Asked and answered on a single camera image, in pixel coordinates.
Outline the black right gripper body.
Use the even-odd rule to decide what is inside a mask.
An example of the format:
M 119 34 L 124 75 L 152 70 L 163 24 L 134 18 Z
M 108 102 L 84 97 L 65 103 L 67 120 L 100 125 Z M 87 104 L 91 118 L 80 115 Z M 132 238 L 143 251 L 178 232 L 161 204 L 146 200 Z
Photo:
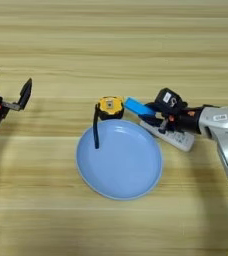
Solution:
M 195 134 L 200 134 L 200 115 L 200 107 L 166 108 L 164 110 L 164 117 L 168 119 L 168 124 L 166 128 L 171 131 L 191 132 Z

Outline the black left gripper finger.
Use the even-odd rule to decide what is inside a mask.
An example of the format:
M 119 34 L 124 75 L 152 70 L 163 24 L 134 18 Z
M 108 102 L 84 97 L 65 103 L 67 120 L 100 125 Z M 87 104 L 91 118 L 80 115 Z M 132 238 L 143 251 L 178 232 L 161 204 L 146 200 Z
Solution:
M 20 98 L 17 102 L 8 103 L 2 102 L 2 106 L 14 111 L 24 110 L 31 96 L 32 91 L 32 79 L 29 78 L 28 81 L 22 87 L 20 91 Z

